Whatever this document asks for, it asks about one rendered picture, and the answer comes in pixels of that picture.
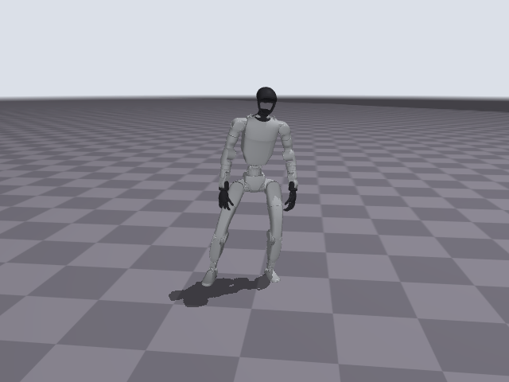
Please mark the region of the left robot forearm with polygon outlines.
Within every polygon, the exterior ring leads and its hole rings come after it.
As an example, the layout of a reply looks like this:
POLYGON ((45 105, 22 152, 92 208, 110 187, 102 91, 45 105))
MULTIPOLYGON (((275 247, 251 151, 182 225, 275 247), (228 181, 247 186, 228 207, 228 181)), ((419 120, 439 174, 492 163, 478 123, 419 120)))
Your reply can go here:
POLYGON ((293 156, 293 161, 292 162, 288 162, 286 163, 286 167, 287 167, 287 176, 288 176, 288 186, 289 186, 289 183, 291 181, 294 182, 294 188, 296 189, 298 187, 298 182, 297 182, 297 170, 296 170, 296 158, 295 158, 295 153, 294 151, 292 150, 292 156, 293 156))

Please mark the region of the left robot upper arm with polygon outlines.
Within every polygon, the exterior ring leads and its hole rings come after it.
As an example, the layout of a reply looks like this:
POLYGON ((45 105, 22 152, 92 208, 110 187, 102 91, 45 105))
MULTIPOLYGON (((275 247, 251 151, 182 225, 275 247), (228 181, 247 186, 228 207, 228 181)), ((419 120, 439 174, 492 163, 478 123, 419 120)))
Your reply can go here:
POLYGON ((284 161, 292 161, 292 137, 291 137, 291 130, 286 122, 278 121, 279 125, 279 134, 281 135, 282 145, 285 149, 285 151, 282 152, 284 161))

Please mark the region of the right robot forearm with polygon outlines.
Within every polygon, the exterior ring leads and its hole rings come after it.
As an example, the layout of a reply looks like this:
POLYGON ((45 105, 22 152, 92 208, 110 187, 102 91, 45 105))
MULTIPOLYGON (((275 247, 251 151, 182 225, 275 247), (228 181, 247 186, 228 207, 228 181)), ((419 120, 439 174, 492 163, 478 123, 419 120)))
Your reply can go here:
POLYGON ((227 160, 227 156, 228 156, 228 149, 225 148, 223 150, 221 160, 220 160, 221 170, 220 170, 220 180, 219 180, 219 187, 223 188, 223 189, 224 189, 224 182, 225 181, 229 182, 229 179, 231 176, 230 175, 231 161, 227 160))

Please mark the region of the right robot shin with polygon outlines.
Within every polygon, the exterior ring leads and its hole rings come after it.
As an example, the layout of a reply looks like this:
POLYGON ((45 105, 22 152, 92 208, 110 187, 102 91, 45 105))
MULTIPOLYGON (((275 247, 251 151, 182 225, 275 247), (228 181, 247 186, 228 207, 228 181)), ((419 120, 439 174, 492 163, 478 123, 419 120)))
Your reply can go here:
POLYGON ((211 247, 210 247, 210 254, 209 254, 209 257, 211 260, 209 270, 211 270, 213 268, 213 272, 215 272, 216 266, 218 263, 218 259, 220 258, 221 254, 223 252, 223 247, 224 247, 224 244, 222 244, 222 243, 220 244, 220 241, 216 239, 216 236, 214 233, 213 238, 212 238, 211 247))

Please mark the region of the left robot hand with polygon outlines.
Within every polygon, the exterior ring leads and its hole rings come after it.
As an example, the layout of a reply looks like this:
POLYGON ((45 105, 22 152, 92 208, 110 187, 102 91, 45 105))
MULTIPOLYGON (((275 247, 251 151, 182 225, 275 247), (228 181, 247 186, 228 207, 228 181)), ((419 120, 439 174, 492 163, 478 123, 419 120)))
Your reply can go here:
POLYGON ((288 205, 288 207, 286 209, 283 209, 285 211, 289 211, 289 210, 291 210, 295 206, 296 191, 297 191, 297 189, 294 188, 294 182, 293 181, 291 181, 289 183, 289 191, 290 191, 289 199, 285 203, 285 205, 287 205, 288 203, 289 203, 289 205, 288 205))

